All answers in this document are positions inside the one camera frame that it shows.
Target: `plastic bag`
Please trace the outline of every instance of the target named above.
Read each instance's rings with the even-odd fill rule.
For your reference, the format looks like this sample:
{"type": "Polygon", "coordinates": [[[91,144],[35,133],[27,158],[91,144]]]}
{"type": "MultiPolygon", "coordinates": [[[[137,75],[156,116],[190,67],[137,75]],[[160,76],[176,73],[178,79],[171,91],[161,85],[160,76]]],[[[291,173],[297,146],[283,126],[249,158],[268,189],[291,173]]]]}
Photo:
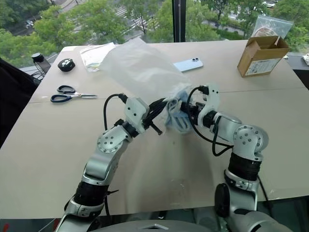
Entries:
{"type": "Polygon", "coordinates": [[[80,51],[83,63],[88,72],[99,71],[99,65],[104,60],[105,56],[115,48],[114,43],[104,45],[89,46],[80,51]]]}
{"type": "Polygon", "coordinates": [[[284,39],[292,25],[291,21],[259,15],[251,37],[279,35],[284,39]]]}
{"type": "Polygon", "coordinates": [[[174,98],[191,86],[191,81],[164,54],[140,38],[114,48],[99,68],[148,104],[174,98]]]}

